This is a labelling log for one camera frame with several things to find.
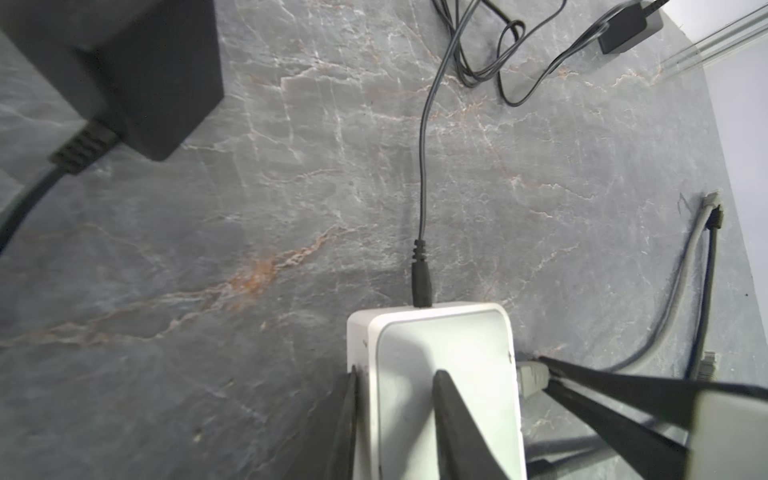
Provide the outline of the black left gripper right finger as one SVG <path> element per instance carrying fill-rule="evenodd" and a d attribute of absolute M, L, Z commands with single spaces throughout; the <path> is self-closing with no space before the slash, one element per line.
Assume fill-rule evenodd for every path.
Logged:
<path fill-rule="evenodd" d="M 437 458 L 440 479 L 504 479 L 452 377 L 438 370 L 433 377 Z"/>

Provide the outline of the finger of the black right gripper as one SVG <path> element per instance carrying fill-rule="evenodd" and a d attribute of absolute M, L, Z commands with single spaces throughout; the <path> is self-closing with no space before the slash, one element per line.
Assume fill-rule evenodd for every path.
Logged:
<path fill-rule="evenodd" d="M 549 357 L 538 361 L 559 377 L 684 429 L 692 427 L 694 407 L 704 394 L 725 394 L 767 404 L 767 390 L 753 385 L 613 374 Z"/>
<path fill-rule="evenodd" d="M 564 386 L 549 384 L 545 392 L 589 425 L 645 479 L 682 479 L 688 450 L 648 427 Z"/>

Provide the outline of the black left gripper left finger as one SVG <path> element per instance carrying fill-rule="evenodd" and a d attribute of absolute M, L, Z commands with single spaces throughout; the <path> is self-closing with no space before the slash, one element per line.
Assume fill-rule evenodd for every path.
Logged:
<path fill-rule="evenodd" d="M 353 478 L 357 436 L 358 374 L 341 375 L 310 416 L 305 442 L 284 479 Z"/>

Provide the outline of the grey ethernet cable curved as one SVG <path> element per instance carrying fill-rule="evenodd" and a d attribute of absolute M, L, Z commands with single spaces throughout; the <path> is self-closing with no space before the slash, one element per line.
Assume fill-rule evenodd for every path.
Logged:
<path fill-rule="evenodd" d="M 697 214 L 693 229 L 687 240 L 676 273 L 666 310 L 658 321 L 657 326 L 652 331 L 652 335 L 647 344 L 628 359 L 612 367 L 602 369 L 602 372 L 617 374 L 636 373 L 650 362 L 651 357 L 655 355 L 667 341 L 669 337 L 669 329 L 678 319 L 680 305 L 687 290 L 688 277 L 693 260 L 696 256 L 699 241 L 711 214 L 721 206 L 721 189 L 715 190 L 703 197 L 699 213 Z M 541 392 L 548 386 L 551 378 L 548 368 L 539 361 L 525 361 L 520 363 L 516 367 L 516 375 L 518 380 L 518 395 L 522 398 L 528 398 Z"/>

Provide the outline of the white network switch box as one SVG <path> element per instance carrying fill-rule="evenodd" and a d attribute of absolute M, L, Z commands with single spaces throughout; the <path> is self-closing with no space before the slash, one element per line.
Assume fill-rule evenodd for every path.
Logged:
<path fill-rule="evenodd" d="M 361 310 L 355 479 L 524 479 L 513 336 L 496 303 Z"/>

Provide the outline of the black power adapter small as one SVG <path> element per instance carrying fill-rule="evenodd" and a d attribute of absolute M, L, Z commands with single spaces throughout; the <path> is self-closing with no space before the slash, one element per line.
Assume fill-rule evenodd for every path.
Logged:
<path fill-rule="evenodd" d="M 532 29 L 528 29 L 523 21 L 505 14 L 492 1 L 471 1 L 466 8 L 462 8 L 458 1 L 453 6 L 446 1 L 434 1 L 432 5 L 450 39 L 428 91 L 419 123 L 419 214 L 411 261 L 412 306 L 417 309 L 433 306 L 433 289 L 425 240 L 428 210 L 426 143 L 431 110 L 448 67 L 455 68 L 459 82 L 467 88 L 476 88 L 493 80 L 503 103 L 509 107 L 518 108 L 531 98 L 549 75 L 555 73 L 565 61 L 582 52 L 592 43 L 596 42 L 604 55 L 618 55 L 653 36 L 664 26 L 663 20 L 659 17 L 659 11 L 666 3 L 664 1 L 624 1 L 612 7 L 594 21 L 567 49 L 555 57 L 536 78 L 530 89 L 518 100 L 507 96 L 501 74 L 502 68 L 533 33 L 557 18 L 567 3 L 561 2 L 554 13 Z M 498 37 L 494 58 L 489 64 L 474 69 L 466 58 L 461 39 L 480 6 L 485 6 L 503 21 L 504 28 Z"/>

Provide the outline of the black power adapter large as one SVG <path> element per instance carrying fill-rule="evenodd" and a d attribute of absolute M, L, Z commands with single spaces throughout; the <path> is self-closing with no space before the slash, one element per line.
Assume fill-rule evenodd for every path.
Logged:
<path fill-rule="evenodd" d="M 85 121 L 2 212 L 3 247 L 64 176 L 120 143 L 163 161 L 224 96 L 212 0 L 4 1 L 1 30 Z"/>

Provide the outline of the aluminium frame rail right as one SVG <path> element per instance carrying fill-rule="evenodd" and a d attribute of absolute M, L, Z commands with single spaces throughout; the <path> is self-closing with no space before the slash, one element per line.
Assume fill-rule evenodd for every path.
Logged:
<path fill-rule="evenodd" d="M 750 12 L 659 64 L 654 84 L 712 66 L 767 38 L 767 6 Z"/>

